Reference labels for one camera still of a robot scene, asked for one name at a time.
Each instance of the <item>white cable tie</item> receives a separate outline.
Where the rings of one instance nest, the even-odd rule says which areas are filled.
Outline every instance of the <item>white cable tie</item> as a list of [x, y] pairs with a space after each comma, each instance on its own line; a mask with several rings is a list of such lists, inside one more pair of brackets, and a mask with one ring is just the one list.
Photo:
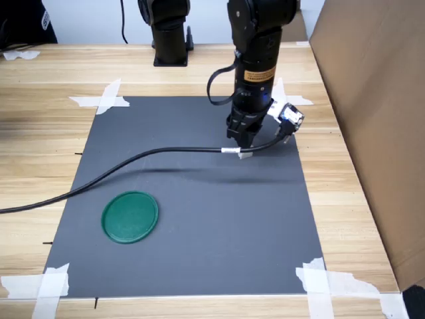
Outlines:
[[240, 148], [222, 148], [222, 153], [228, 153], [228, 154], [239, 154]]

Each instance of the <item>yellow label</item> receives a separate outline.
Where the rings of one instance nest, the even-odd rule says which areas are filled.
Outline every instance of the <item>yellow label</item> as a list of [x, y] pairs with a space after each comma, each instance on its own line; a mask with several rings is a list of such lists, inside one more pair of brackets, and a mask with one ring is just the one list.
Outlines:
[[265, 82], [274, 77], [276, 73], [276, 67], [264, 72], [252, 72], [245, 70], [244, 79], [248, 82]]

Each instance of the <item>cable connector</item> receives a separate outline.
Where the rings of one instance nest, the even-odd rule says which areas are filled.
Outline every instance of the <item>cable connector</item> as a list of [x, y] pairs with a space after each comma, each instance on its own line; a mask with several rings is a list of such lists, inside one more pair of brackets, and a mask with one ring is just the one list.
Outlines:
[[302, 114], [294, 105], [286, 103], [279, 115], [280, 124], [276, 135], [287, 142], [289, 137], [299, 130], [304, 118], [304, 114]]

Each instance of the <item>wooden table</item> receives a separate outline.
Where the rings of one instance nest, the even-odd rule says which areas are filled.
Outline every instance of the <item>wooden table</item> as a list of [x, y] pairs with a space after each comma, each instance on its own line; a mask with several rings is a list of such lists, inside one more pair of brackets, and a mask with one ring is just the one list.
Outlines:
[[[154, 68], [147, 46], [43, 46], [35, 60], [0, 58], [0, 207], [70, 189], [95, 115], [69, 96], [204, 96], [209, 76], [233, 60], [231, 45], [199, 45], [187, 68]], [[381, 292], [398, 288], [309, 46], [282, 43], [276, 78], [302, 95], [299, 154], [328, 270], [350, 272]], [[214, 95], [232, 93], [233, 73]], [[0, 276], [43, 271], [65, 202], [0, 215]], [[0, 297], [7, 291], [0, 287]], [[30, 318], [34, 302], [0, 301], [0, 318]], [[378, 300], [333, 298], [336, 318], [384, 318]], [[61, 300], [57, 318], [310, 318], [306, 296]]]

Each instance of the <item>white wall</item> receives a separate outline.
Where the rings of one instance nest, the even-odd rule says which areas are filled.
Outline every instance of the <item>white wall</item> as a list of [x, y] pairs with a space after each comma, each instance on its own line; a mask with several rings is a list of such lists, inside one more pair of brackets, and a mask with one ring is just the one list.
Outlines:
[[[325, 0], [301, 0], [310, 37]], [[195, 43], [231, 43], [228, 0], [191, 0], [190, 25]], [[120, 0], [43, 0], [62, 44], [124, 43], [121, 38]], [[129, 43], [149, 44], [151, 29], [141, 18], [137, 0], [124, 0], [126, 38]]]
[[303, 13], [305, 30], [310, 39], [319, 18], [321, 8], [325, 4], [325, 0], [301, 0], [301, 11]]

